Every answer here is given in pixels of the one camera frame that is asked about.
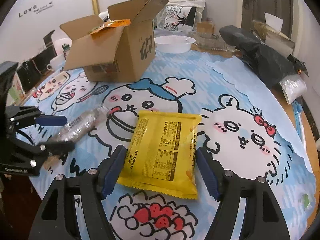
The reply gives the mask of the tissue box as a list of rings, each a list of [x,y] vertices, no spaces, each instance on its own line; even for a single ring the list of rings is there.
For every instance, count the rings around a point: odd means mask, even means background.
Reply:
[[[253,21],[254,31],[257,36],[269,47],[276,50],[284,57],[293,54],[295,43],[281,32],[283,19],[272,14],[264,13],[265,23]]]

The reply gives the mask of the black plastic bag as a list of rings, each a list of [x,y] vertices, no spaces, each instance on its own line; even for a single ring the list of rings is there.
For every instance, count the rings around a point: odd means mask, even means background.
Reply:
[[[300,70],[308,74],[304,62],[292,55],[284,57],[245,29],[227,25],[220,28],[219,33],[228,45],[241,51],[242,61],[268,88],[274,87],[286,76],[298,74]]]

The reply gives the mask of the small spice bottle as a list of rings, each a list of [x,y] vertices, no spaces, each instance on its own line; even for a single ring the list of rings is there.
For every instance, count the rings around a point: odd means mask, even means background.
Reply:
[[[66,60],[67,57],[68,57],[68,54],[69,54],[69,52],[70,52],[71,45],[64,43],[64,44],[62,45],[62,49],[63,49],[64,58],[65,58],[65,60]]]

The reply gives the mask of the wooden side box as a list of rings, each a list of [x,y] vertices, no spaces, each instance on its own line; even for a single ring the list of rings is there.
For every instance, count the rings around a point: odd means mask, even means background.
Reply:
[[[215,29],[215,24],[210,21],[198,22],[196,26],[196,31],[198,33],[213,34],[214,29]]]

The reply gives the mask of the yellow snack bag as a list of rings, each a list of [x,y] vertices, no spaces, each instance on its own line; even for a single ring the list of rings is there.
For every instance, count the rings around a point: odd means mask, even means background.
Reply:
[[[197,199],[195,152],[198,114],[140,111],[118,183]]]

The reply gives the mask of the white black tree cushion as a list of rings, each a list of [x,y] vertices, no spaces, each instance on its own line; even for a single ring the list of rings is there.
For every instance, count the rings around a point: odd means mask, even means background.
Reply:
[[[158,27],[167,31],[192,31],[196,19],[196,7],[168,5]]]

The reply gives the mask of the orange white chicken snack packet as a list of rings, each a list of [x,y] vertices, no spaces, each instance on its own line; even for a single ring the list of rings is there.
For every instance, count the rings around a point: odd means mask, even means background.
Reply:
[[[123,20],[109,20],[105,23],[103,23],[101,26],[94,28],[90,34],[96,34],[104,29],[107,28],[118,28],[118,27],[126,27],[131,24],[130,19],[123,19]]]

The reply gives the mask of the white plastic bowl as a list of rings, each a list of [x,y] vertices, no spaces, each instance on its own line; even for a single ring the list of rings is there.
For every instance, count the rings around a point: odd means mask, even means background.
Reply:
[[[156,48],[160,52],[168,54],[185,53],[191,49],[191,45],[195,42],[194,38],[181,35],[167,35],[155,38]]]

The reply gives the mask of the dark brown door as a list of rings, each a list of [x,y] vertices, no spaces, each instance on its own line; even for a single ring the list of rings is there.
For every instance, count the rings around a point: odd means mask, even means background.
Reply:
[[[281,32],[290,37],[292,33],[292,0],[242,0],[241,27],[247,31],[254,29],[253,22],[265,22],[265,13],[283,20]]]

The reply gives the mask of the orange clear snack packet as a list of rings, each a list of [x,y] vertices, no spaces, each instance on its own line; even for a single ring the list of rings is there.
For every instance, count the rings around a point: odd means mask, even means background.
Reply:
[[[44,162],[43,168],[47,170],[54,170],[59,164],[66,163],[68,156],[75,155],[76,146],[78,142],[83,141],[83,137],[90,131],[97,128],[99,124],[106,121],[111,110],[103,105],[95,107],[81,113],[78,117],[68,122],[55,135],[53,135],[49,142],[72,142],[74,144],[73,150],[62,150],[63,155],[52,155]]]

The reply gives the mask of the blue cartoon tablecloth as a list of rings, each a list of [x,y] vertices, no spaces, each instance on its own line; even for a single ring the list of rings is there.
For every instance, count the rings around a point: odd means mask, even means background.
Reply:
[[[136,82],[91,82],[84,70],[66,72],[67,82],[53,89],[40,86],[29,105],[69,121],[98,106],[110,114],[85,134],[66,157],[45,164],[31,178],[43,197],[58,174],[79,176],[109,157],[118,145],[129,147],[152,126],[138,124],[140,111],[198,114],[197,130],[182,134],[185,124],[165,119],[155,125],[154,148],[147,162],[156,179],[170,184],[175,160],[190,159],[192,139],[223,168],[242,178],[262,176],[281,207],[291,239],[300,239],[315,206],[316,179],[304,146],[289,117],[262,81],[238,58],[188,51],[157,52]]]

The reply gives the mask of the white tote bag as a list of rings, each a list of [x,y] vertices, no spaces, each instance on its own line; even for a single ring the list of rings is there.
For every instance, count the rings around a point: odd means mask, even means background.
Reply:
[[[179,5],[182,7],[196,7],[195,21],[193,28],[196,28],[198,22],[202,21],[202,13],[206,6],[206,0],[168,0],[167,5]]]

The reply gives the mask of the open cardboard box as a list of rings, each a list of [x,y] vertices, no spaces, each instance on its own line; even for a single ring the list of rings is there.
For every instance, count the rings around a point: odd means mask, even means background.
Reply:
[[[105,23],[97,15],[60,25],[72,40],[65,70],[83,68],[89,81],[134,82],[155,58],[153,20],[168,0],[129,0],[108,7],[110,20],[130,19],[126,27],[90,32]]]

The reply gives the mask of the white ceramic mug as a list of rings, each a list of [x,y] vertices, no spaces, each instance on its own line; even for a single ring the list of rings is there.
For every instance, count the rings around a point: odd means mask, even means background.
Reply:
[[[56,71],[65,64],[65,61],[66,60],[63,54],[57,55],[49,61],[46,68],[49,71]]]

